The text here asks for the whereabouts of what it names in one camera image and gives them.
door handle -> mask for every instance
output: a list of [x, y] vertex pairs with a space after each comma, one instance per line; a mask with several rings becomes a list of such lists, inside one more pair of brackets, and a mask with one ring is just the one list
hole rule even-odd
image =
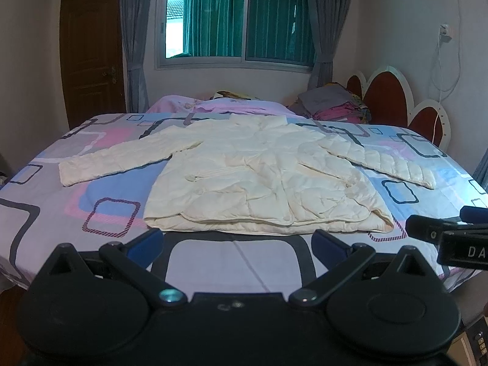
[[102, 77], [107, 77], [108, 75], [112, 78], [112, 84], [117, 84], [117, 70], [115, 66], [112, 66], [109, 72], [102, 73]]

transom window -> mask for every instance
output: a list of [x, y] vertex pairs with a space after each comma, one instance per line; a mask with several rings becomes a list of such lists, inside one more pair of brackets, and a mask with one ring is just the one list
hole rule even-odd
[[158, 0], [158, 66], [308, 69], [307, 0]]

red headboard panel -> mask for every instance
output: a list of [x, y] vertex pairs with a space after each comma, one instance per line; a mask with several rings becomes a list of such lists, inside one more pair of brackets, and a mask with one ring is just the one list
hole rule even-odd
[[432, 135], [434, 131], [434, 120], [437, 118], [437, 124], [435, 125], [435, 137], [434, 144], [439, 146], [441, 144], [443, 136], [443, 126], [441, 119], [437, 117], [437, 112], [433, 107], [425, 107], [417, 113], [412, 119], [412, 122], [408, 126], [409, 129], [422, 135], [424, 138], [432, 141]]
[[371, 124], [407, 127], [405, 93], [393, 73], [382, 72], [373, 79], [364, 95], [364, 103], [371, 112]]
[[361, 86], [361, 80], [357, 75], [353, 75], [349, 81], [347, 82], [346, 89], [349, 92], [359, 96], [361, 99], [363, 98], [363, 88]]

window pane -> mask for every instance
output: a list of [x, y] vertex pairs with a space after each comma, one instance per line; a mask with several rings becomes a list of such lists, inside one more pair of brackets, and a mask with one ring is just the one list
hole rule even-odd
[[166, 57], [241, 56], [244, 0], [168, 0]]
[[246, 58], [312, 65], [307, 0], [249, 0]]

window sill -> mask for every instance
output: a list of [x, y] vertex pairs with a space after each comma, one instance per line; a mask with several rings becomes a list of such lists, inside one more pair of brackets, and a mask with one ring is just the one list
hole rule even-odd
[[280, 72], [304, 73], [310, 74], [312, 68], [309, 66], [291, 65], [286, 63], [274, 62], [213, 62], [213, 63], [171, 63], [161, 65], [156, 70], [171, 69], [254, 69], [254, 70], [274, 70]]

